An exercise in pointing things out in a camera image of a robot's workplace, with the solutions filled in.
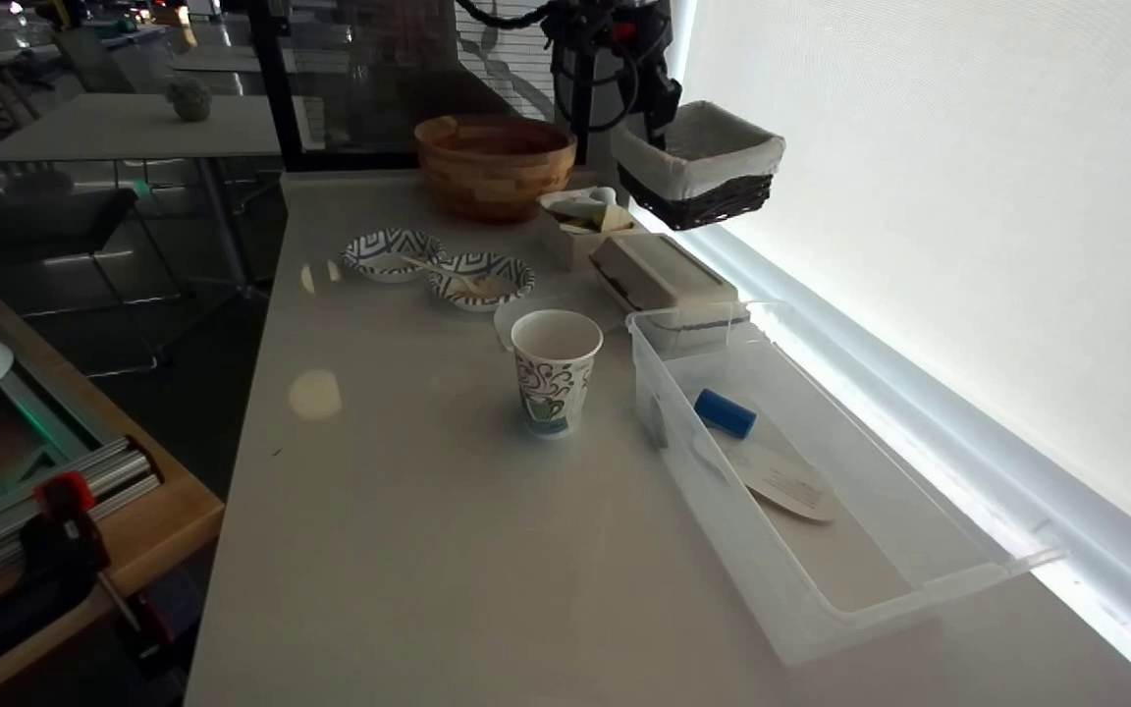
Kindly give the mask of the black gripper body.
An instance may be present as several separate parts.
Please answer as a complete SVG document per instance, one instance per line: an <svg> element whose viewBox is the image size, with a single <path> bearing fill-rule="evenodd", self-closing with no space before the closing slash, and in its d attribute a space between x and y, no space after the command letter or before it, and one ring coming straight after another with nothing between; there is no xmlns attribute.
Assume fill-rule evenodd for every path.
<svg viewBox="0 0 1131 707"><path fill-rule="evenodd" d="M680 111L667 70L670 11L664 0L550 0L552 100L571 132L604 132L640 119L664 132Z"/></svg>

